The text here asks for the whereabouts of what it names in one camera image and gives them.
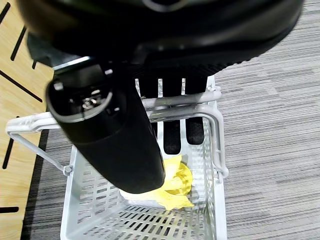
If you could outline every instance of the white plastic basket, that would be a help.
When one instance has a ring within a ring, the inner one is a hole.
[[[153,201],[127,201],[73,147],[70,162],[73,172],[67,181],[61,239],[227,239],[225,213],[217,216],[215,210],[218,207],[220,212],[225,211],[224,191],[223,182],[219,183],[212,162],[209,123],[206,119],[203,121],[204,142],[201,145],[188,144],[185,120],[180,120],[180,126],[180,154],[193,175],[188,198],[195,207],[167,211]],[[158,143],[163,158],[168,159],[172,155],[163,151],[162,130],[163,123],[159,122]]]
[[[103,178],[75,147],[72,148],[70,165],[61,165],[20,135],[60,128],[49,112],[15,118],[7,123],[6,131],[11,138],[68,176],[60,233],[62,240],[227,239],[223,178],[228,176],[228,169],[223,118],[216,103],[221,92],[215,87],[213,76],[208,78],[207,90],[206,93],[187,96],[142,100],[151,122],[180,120],[179,154],[193,175],[188,195],[195,205],[193,208],[167,211],[154,201],[123,199],[119,190]],[[187,142],[185,119],[191,117],[204,118],[204,142],[201,145]],[[163,148],[163,122],[158,123],[157,139],[163,158],[171,158],[172,155],[167,155]]]

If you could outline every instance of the striped carpet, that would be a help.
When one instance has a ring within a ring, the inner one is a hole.
[[[215,79],[228,239],[320,240],[320,0],[306,1],[283,42]],[[40,145],[67,164],[68,140],[59,130],[42,135]],[[60,238],[66,180],[37,158],[21,239]]]

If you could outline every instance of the yellow rag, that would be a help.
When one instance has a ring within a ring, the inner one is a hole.
[[[187,198],[192,187],[192,173],[181,160],[182,156],[179,155],[163,161],[165,179],[162,187],[141,194],[131,194],[120,190],[121,195],[132,201],[155,200],[166,210],[194,207]]]

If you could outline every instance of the wooden panel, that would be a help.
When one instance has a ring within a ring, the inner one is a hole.
[[[17,116],[45,111],[44,92],[53,71],[38,62],[33,69],[34,61],[26,46],[27,32],[21,34],[24,23],[16,3],[0,0],[0,13],[5,6],[9,9],[2,14],[2,21],[0,18],[0,240],[19,240],[36,155],[10,140],[5,127],[8,120]],[[38,145],[40,134],[24,137]],[[1,213],[7,208],[15,209],[12,207],[18,207],[18,210]]]

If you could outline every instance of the black cylindrical part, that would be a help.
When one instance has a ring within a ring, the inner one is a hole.
[[[82,107],[77,98],[87,97],[85,91],[56,90],[53,80],[46,92],[48,110],[81,154],[113,185],[132,194],[158,189],[165,180],[163,159],[137,90],[128,79],[109,81],[115,84],[90,86],[100,91],[99,106],[77,112]],[[70,102],[72,111],[66,109]]]

